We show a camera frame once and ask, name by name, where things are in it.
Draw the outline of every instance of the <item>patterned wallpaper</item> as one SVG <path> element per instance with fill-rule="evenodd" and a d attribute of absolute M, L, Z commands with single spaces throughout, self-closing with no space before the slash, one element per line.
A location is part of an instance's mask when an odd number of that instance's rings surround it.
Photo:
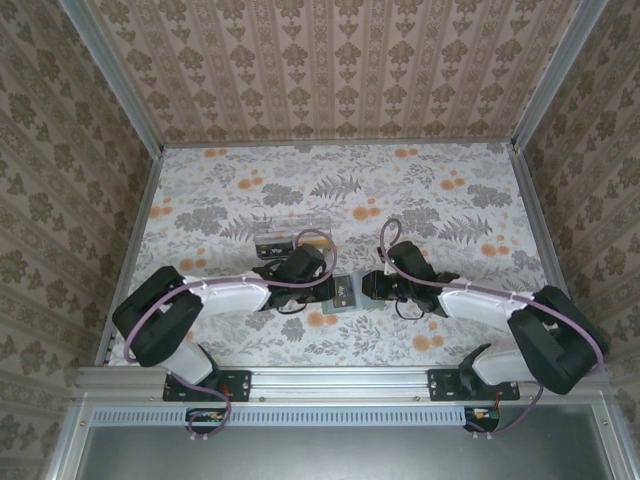
<path fill-rule="evenodd" d="M 640 2 L 608 2 L 525 154 L 640 445 Z"/>
<path fill-rule="evenodd" d="M 579 0 L 86 0 L 165 143 L 508 137 Z"/>
<path fill-rule="evenodd" d="M 55 0 L 0 1 L 0 477 L 46 466 L 150 161 Z"/>

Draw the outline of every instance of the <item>pink cable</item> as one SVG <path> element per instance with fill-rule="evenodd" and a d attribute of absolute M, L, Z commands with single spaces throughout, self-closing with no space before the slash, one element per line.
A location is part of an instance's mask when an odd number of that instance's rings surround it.
<path fill-rule="evenodd" d="M 218 285 L 218 284 L 228 285 L 229 283 L 247 284 L 247 285 L 267 285 L 267 286 L 273 286 L 273 287 L 287 287 L 287 288 L 310 288 L 310 287 L 315 287 L 316 285 L 320 285 L 324 281 L 328 280 L 329 277 L 331 277 L 331 275 L 333 274 L 333 271 L 336 269 L 336 265 L 338 263 L 338 248 L 336 247 L 336 244 L 331 239 L 331 237 L 329 237 L 329 235 L 325 234 L 324 232 L 321 232 L 320 230 L 316 230 L 314 228 L 310 228 L 300 232 L 300 234 L 294 240 L 294 243 L 293 243 L 294 247 L 298 246 L 298 242 L 300 238 L 303 235 L 306 235 L 307 233 L 315 233 L 316 235 L 320 235 L 321 237 L 325 238 L 331 245 L 331 253 L 333 257 L 331 261 L 331 266 L 329 267 L 329 269 L 327 269 L 327 271 L 323 276 L 314 280 L 313 282 L 308 282 L 308 283 L 276 282 L 273 280 L 263 280 L 261 278 L 209 278 L 206 280 L 199 280 L 197 282 L 191 282 L 185 285 L 181 285 L 171 290 L 170 292 L 166 293 L 165 295 L 163 295 L 162 298 L 160 298 L 157 302 L 155 302 L 151 306 L 151 308 L 149 308 L 149 310 L 147 310 L 144 313 L 144 315 L 140 317 L 140 320 L 138 320 L 138 323 L 136 323 L 135 326 L 131 329 L 131 332 L 129 332 L 129 336 L 126 338 L 124 342 L 124 352 L 123 352 L 124 359 L 127 361 L 127 363 L 134 363 L 136 361 L 135 358 L 131 356 L 131 344 L 135 340 L 138 333 L 140 333 L 140 330 L 142 329 L 142 327 L 144 327 L 145 323 L 149 321 L 149 319 L 153 316 L 153 314 L 156 311 L 158 311 L 158 309 L 162 305 L 167 303 L 176 295 L 184 291 L 187 291 L 191 288 L 203 288 L 205 286 L 212 286 L 212 285 Z M 229 401 L 229 399 L 226 396 L 222 395 L 219 392 L 216 392 L 213 389 L 193 385 L 192 383 L 188 382 L 187 380 L 180 377 L 179 375 L 174 374 L 173 376 L 176 380 L 178 380 L 178 382 L 182 383 L 185 387 L 190 388 L 191 390 L 196 390 L 198 392 L 203 392 L 203 393 L 209 393 L 211 395 L 214 395 L 215 397 L 218 397 L 224 400 L 226 404 L 225 416 L 220 422 L 220 424 L 207 435 L 213 436 L 218 434 L 225 427 L 225 425 L 229 421 L 229 417 L 231 416 L 231 402 Z M 194 413 L 194 415 L 192 415 L 191 418 L 189 419 L 187 428 L 189 429 L 189 432 L 191 434 L 196 434 L 193 431 L 193 421 L 198 416 L 199 416 L 198 413 Z"/>
<path fill-rule="evenodd" d="M 493 436 L 493 435 L 501 435 L 501 434 L 506 433 L 509 430 L 515 428 L 516 426 L 520 425 L 520 423 L 522 423 L 522 421 L 526 418 L 526 416 L 529 415 L 531 410 L 533 410 L 533 407 L 535 407 L 537 405 L 538 401 L 540 401 L 540 399 L 542 398 L 542 393 L 544 392 L 544 387 L 542 385 L 540 385 L 539 383 L 537 383 L 536 385 L 538 385 L 538 393 L 536 393 L 536 396 L 533 397 L 533 400 L 531 401 L 531 403 L 529 405 L 527 405 L 527 408 L 524 409 L 524 411 L 518 416 L 518 418 L 516 418 L 513 422 L 511 422 L 506 427 L 503 427 L 500 430 L 494 430 L 493 432 L 487 432 L 480 425 L 478 425 L 477 423 L 474 423 L 474 422 L 470 422 L 469 420 L 467 420 L 467 425 L 470 425 L 471 427 L 475 428 L 476 430 L 478 430 L 478 432 L 486 433 L 487 437 L 490 437 L 490 436 Z"/>
<path fill-rule="evenodd" d="M 554 317 L 556 320 L 559 320 L 560 322 L 564 323 L 565 325 L 568 325 L 569 327 L 573 328 L 582 338 L 584 338 L 584 340 L 589 344 L 589 346 L 593 349 L 593 353 L 596 356 L 597 359 L 597 371 L 601 371 L 604 372 L 604 356 L 602 354 L 602 350 L 600 350 L 600 347 L 598 346 L 598 344 L 596 343 L 596 341 L 593 339 L 593 337 L 591 337 L 591 335 L 589 335 L 589 333 L 582 328 L 580 325 L 578 325 L 576 322 L 574 322 L 573 320 L 571 320 L 569 317 L 567 317 L 566 315 L 561 314 L 560 312 L 556 312 L 554 309 L 547 307 L 546 305 L 543 305 L 539 302 L 536 302 L 534 300 L 530 300 L 526 297 L 520 296 L 520 295 L 514 295 L 511 292 L 505 292 L 504 290 L 496 290 L 493 288 L 488 288 L 488 287 L 481 287 L 479 285 L 472 285 L 472 284 L 468 284 L 468 285 L 464 285 L 461 283 L 439 283 L 439 282 L 429 282 L 427 280 L 421 280 L 419 278 L 413 277 L 411 275 L 409 275 L 408 273 L 403 272 L 402 270 L 400 270 L 395 263 L 393 263 L 391 261 L 391 259 L 389 258 L 389 254 L 387 252 L 387 249 L 384 245 L 384 234 L 385 231 L 387 230 L 387 228 L 389 227 L 390 224 L 395 223 L 398 226 L 398 233 L 396 234 L 396 238 L 394 239 L 394 243 L 395 241 L 398 239 L 398 237 L 400 236 L 400 232 L 402 229 L 402 224 L 400 223 L 400 220 L 398 220 L 397 218 L 390 218 L 389 220 L 387 220 L 384 225 L 382 226 L 382 229 L 380 230 L 380 250 L 382 253 L 382 256 L 385 260 L 385 262 L 387 262 L 391 268 L 393 268 L 396 273 L 398 275 L 400 275 L 401 277 L 406 278 L 407 280 L 417 283 L 419 285 L 426 285 L 427 287 L 437 287 L 437 288 L 448 288 L 448 289 L 452 289 L 452 290 L 472 290 L 472 291 L 476 291 L 476 292 L 480 292 L 480 293 L 484 293 L 487 295 L 492 295 L 494 297 L 501 297 L 501 298 L 508 298 L 511 300 L 515 300 L 517 302 L 522 302 L 524 304 L 527 304 L 533 308 L 537 308 L 538 310 L 551 315 L 552 317 Z"/>
<path fill-rule="evenodd" d="M 317 280 L 314 280 L 313 282 L 308 282 L 308 283 L 276 282 L 274 280 L 264 280 L 262 278 L 208 278 L 205 280 L 198 280 L 196 282 L 191 282 L 191 283 L 186 283 L 184 285 L 181 285 L 177 288 L 174 288 L 170 292 L 166 293 L 164 296 L 162 296 L 156 303 L 154 303 L 151 306 L 151 308 L 149 308 L 149 310 L 145 312 L 144 315 L 142 315 L 142 317 L 140 317 L 140 320 L 138 320 L 138 323 L 136 323 L 136 325 L 131 329 L 131 332 L 129 332 L 129 336 L 126 338 L 124 342 L 124 359 L 127 361 L 127 363 L 134 363 L 136 361 L 136 359 L 131 356 L 131 344 L 135 340 L 138 333 L 140 333 L 140 330 L 142 330 L 142 327 L 144 327 L 145 323 L 149 321 L 149 319 L 153 316 L 153 314 L 156 311 L 158 311 L 158 309 L 162 305 L 164 305 L 173 297 L 175 297 L 176 295 L 186 290 L 190 290 L 192 288 L 203 288 L 205 286 L 210 287 L 210 286 L 219 285 L 219 284 L 228 285 L 230 283 L 260 285 L 260 286 L 267 285 L 272 287 L 287 287 L 287 288 L 310 288 L 310 287 L 315 287 L 316 285 L 320 285 L 321 283 L 328 280 L 329 277 L 331 277 L 331 275 L 333 274 L 333 271 L 335 270 L 336 265 L 338 263 L 338 248 L 336 247 L 336 244 L 331 239 L 331 237 L 329 237 L 324 232 L 321 232 L 320 230 L 316 230 L 313 228 L 303 230 L 302 232 L 300 232 L 300 234 L 296 237 L 294 241 L 295 247 L 298 246 L 298 241 L 300 240 L 300 238 L 303 235 L 306 235 L 307 233 L 315 233 L 316 235 L 320 235 L 321 237 L 324 237 L 326 240 L 328 240 L 329 244 L 331 245 L 331 252 L 332 252 L 333 259 L 331 262 L 331 266 L 327 269 L 327 271 L 322 277 L 318 278 Z"/>
<path fill-rule="evenodd" d="M 225 403 L 225 415 L 223 419 L 220 421 L 220 423 L 216 428 L 214 428 L 211 432 L 207 433 L 206 435 L 208 437 L 213 437 L 214 435 L 217 435 L 218 433 L 220 433 L 220 430 L 222 430 L 227 425 L 227 423 L 229 422 L 229 418 L 231 418 L 231 402 L 229 401 L 227 396 L 222 395 L 220 392 L 216 392 L 212 388 L 205 388 L 205 387 L 199 387 L 198 385 L 194 385 L 193 383 L 186 381 L 180 375 L 176 375 L 175 373 L 173 373 L 172 375 L 173 375 L 173 378 L 175 378 L 178 382 L 180 382 L 185 387 L 191 390 L 195 390 L 197 392 L 208 393 L 210 395 L 213 395 L 214 397 L 219 398 Z M 209 412 L 204 412 L 204 411 L 194 412 L 191 415 L 191 417 L 189 418 L 189 423 L 187 424 L 187 430 L 189 430 L 189 433 L 191 433 L 192 435 L 199 435 L 201 437 L 204 436 L 203 434 L 198 434 L 193 430 L 193 421 L 200 416 L 207 415 L 208 413 Z"/>

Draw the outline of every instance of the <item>metal bar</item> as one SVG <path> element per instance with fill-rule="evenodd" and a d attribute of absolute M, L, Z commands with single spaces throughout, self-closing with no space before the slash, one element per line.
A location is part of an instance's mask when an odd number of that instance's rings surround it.
<path fill-rule="evenodd" d="M 138 209 L 138 215 L 136 216 L 136 222 L 133 225 L 131 232 L 131 238 L 129 239 L 129 246 L 127 247 L 127 253 L 124 257 L 122 269 L 120 270 L 120 276 L 118 277 L 118 283 L 116 284 L 115 292 L 113 293 L 113 299 L 111 300 L 111 306 L 109 307 L 109 314 L 107 315 L 107 321 L 105 323 L 102 337 L 100 338 L 100 345 L 94 365 L 103 365 L 107 357 L 107 351 L 111 338 L 116 331 L 115 325 L 111 321 L 114 310 L 122 302 L 129 292 L 129 286 L 131 285 L 131 278 L 136 267 L 136 260 L 138 258 L 138 252 L 140 251 L 140 245 L 142 244 L 142 237 L 144 236 L 144 230 L 149 218 L 149 212 L 151 211 L 151 205 L 153 204 L 153 197 L 160 181 L 160 172 L 162 172 L 162 158 L 153 162 L 151 170 L 149 172 L 149 178 L 147 179 L 147 185 L 145 186 L 142 200 L 140 201 L 140 208 Z"/>
<path fill-rule="evenodd" d="M 147 110 L 138 98 L 135 88 L 126 75 L 127 69 L 120 65 L 85 0 L 61 0 L 69 19 L 87 46 L 93 61 L 98 65 L 111 90 L 118 99 L 129 121 L 138 132 L 151 158 L 161 155 L 162 136 L 156 130 Z"/>
<path fill-rule="evenodd" d="M 96 407 L 92 427 L 186 426 L 187 407 Z M 238 405 L 229 426 L 461 426 L 463 407 L 263 407 Z M 194 426 L 211 426 L 193 422 Z"/>
<path fill-rule="evenodd" d="M 619 408 L 602 396 L 593 403 L 592 409 L 613 477 L 616 480 L 638 478 L 638 458 Z"/>
<path fill-rule="evenodd" d="M 512 138 L 518 149 L 524 150 L 529 143 L 606 4 L 607 0 L 588 0 L 578 5 L 575 15 L 513 132 Z"/>
<path fill-rule="evenodd" d="M 234 407 L 251 411 L 293 411 L 296 408 L 330 409 L 350 407 L 357 410 L 367 408 L 424 408 L 481 406 L 487 402 L 430 402 L 426 388 L 427 370 L 446 367 L 247 367 L 255 380 L 250 403 L 235 403 Z M 88 425 L 93 412 L 103 407 L 144 407 L 166 409 L 167 407 L 220 407 L 219 402 L 172 402 L 162 401 L 162 389 L 166 372 L 161 368 L 108 367 L 83 368 L 76 380 L 77 390 L 72 399 L 72 408 L 61 435 L 49 480 L 71 480 L 78 472 L 82 452 L 88 435 Z M 528 404 L 537 391 L 536 385 L 521 385 L 521 400 L 508 405 Z M 604 375 L 592 375 L 581 381 L 570 395 L 545 394 L 542 405 L 599 404 L 606 405 L 612 396 L 610 384 Z M 632 465 L 628 451 L 608 442 L 611 461 L 616 465 Z"/>
<path fill-rule="evenodd" d="M 472 143 L 510 143 L 508 137 L 487 138 L 361 138 L 361 139 L 332 139 L 332 140 L 273 140 L 267 142 L 222 142 L 222 143 L 167 143 L 165 149 L 181 148 L 220 148 L 220 147 L 298 147 L 298 146 L 327 146 L 327 145 L 429 145 L 442 143 L 458 143 L 469 145 Z"/>
<path fill-rule="evenodd" d="M 445 367 L 382 367 L 347 368 L 248 368 L 253 372 L 250 403 L 264 406 L 389 406 L 407 403 L 429 405 L 487 405 L 491 402 L 432 402 L 427 387 L 427 370 Z M 86 368 L 76 380 L 73 402 L 94 405 L 164 405 L 162 389 L 165 371 L 160 368 L 109 367 Z M 603 392 L 609 391 L 605 376 L 590 376 L 580 382 L 570 395 L 560 396 L 547 392 L 542 404 L 592 404 Z M 522 384 L 522 398 L 509 402 L 528 404 L 537 386 Z M 175 402 L 188 406 L 219 405 L 217 402 Z"/>
<path fill-rule="evenodd" d="M 529 218 L 531 233 L 533 233 L 533 238 L 538 247 L 540 262 L 542 263 L 547 283 L 558 287 L 569 295 L 569 290 L 562 275 L 560 262 L 558 261 L 558 256 L 551 241 L 551 235 L 549 234 L 549 229 L 547 228 L 547 223 L 542 213 L 542 207 L 540 207 L 540 202 L 538 201 L 536 189 L 533 186 L 533 180 L 531 180 L 531 174 L 529 173 L 529 167 L 527 167 L 524 153 L 521 149 L 515 151 L 510 149 L 509 156 L 511 158 L 511 164 L 513 165 L 513 173 L 516 176 L 518 188 L 520 189 L 520 195 L 522 196 L 522 203 Z"/>
<path fill-rule="evenodd" d="M 69 408 L 47 480 L 75 480 L 89 435 L 89 424 L 93 414 L 91 405 L 75 405 Z"/>

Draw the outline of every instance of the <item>black mounting bracket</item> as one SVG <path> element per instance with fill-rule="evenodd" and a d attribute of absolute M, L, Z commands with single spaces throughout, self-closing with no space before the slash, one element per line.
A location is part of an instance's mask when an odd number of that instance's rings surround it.
<path fill-rule="evenodd" d="M 250 370 L 220 370 L 216 391 L 232 402 L 248 402 L 251 394 Z M 211 394 L 185 387 L 173 375 L 167 374 L 162 399 L 165 402 L 222 402 Z"/>
<path fill-rule="evenodd" d="M 499 385 L 482 384 L 476 388 L 475 395 L 471 395 L 464 388 L 457 368 L 427 370 L 427 379 L 432 402 L 492 401 L 496 399 L 496 395 L 500 396 L 500 401 L 520 400 L 520 390 L 515 382 Z"/>

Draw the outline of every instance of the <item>label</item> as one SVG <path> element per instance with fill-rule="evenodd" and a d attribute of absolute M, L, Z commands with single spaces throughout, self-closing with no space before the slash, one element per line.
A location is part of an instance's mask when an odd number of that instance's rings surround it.
<path fill-rule="evenodd" d="M 274 258 L 286 258 L 293 252 L 293 242 L 269 243 L 266 245 L 256 245 L 258 258 L 272 260 Z"/>
<path fill-rule="evenodd" d="M 333 277 L 336 286 L 336 295 L 331 300 L 334 308 L 355 307 L 356 297 L 353 294 L 353 285 L 350 275 Z"/>

